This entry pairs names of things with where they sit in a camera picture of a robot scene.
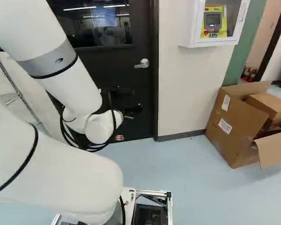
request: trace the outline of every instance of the baseboard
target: baseboard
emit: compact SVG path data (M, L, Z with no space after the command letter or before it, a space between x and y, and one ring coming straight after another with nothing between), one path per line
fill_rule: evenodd
M204 130L194 130L194 131L189 131L189 132L184 132L184 133L179 133L179 134L174 134L174 135L165 135L165 136L158 136L155 138L156 142L166 142L166 141L171 141L171 140L176 140L180 138L186 138L186 137L194 137L194 136L200 136L205 133Z

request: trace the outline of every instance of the aed device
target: aed device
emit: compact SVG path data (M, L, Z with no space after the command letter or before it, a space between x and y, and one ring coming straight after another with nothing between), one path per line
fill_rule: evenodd
M227 8L225 5L205 6L201 38L227 37Z

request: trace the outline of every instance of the green wall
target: green wall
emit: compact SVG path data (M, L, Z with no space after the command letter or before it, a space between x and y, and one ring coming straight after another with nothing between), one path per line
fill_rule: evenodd
M223 81L223 86L238 84L259 27L266 0L251 0L244 28L235 46Z

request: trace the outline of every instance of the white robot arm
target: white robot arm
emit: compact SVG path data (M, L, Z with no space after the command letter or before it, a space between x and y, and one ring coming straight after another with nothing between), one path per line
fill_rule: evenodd
M68 126L93 143L108 140L111 110L90 116L101 95L45 0L0 0L0 47L66 107ZM118 127L123 117L114 114ZM122 185L111 160L38 133L0 104L0 203L28 203L101 225L113 215Z
M90 116L102 105L100 92L45 0L0 0L0 47L66 107L70 128L95 144L110 138L111 111ZM123 115L114 114L119 127Z

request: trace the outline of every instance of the black cable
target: black cable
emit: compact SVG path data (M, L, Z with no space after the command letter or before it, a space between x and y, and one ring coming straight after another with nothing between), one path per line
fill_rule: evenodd
M121 203L121 208L122 208L123 225L126 225L125 205L124 205L122 196L120 196L120 203Z
M61 134L62 136L64 137L65 141L72 147L75 147L75 148L79 148L81 150L85 150L85 151L89 151L89 152L98 152L100 150L102 150L103 148L105 148L107 145L110 144L111 142L111 139L114 138L115 136L115 131L117 129L117 124L116 124L116 116L114 114L114 109L112 108L112 102L111 102L111 92L110 90L107 92L108 94L108 103L109 103L109 109L111 110L111 115L112 115L112 123L113 123L113 132L112 132L112 135L111 137L109 138L109 140L106 142L106 143L103 143L103 144L94 144L94 143L91 143L92 144L92 147L88 147L88 148L84 148L81 146L81 144L78 143L78 141L74 140L70 134L66 131L65 129L65 126L63 124L63 111L65 109L65 107L63 106L62 107L62 110L61 110L61 115L60 115L60 120L59 120L59 123L60 123L60 130L61 130Z
M24 160L24 162L22 163L22 165L19 167L19 169L17 169L17 171L3 184L0 186L0 191L2 191L4 188L6 188L11 182L13 182L17 176L19 176L19 174L23 171L23 169L27 166L27 164L29 163L29 161L31 160L33 153L36 150L37 147L37 142L38 142L38 131L35 128L35 126L32 125L32 127L34 128L34 142L32 144L31 150L28 154L28 156L26 157L26 159Z

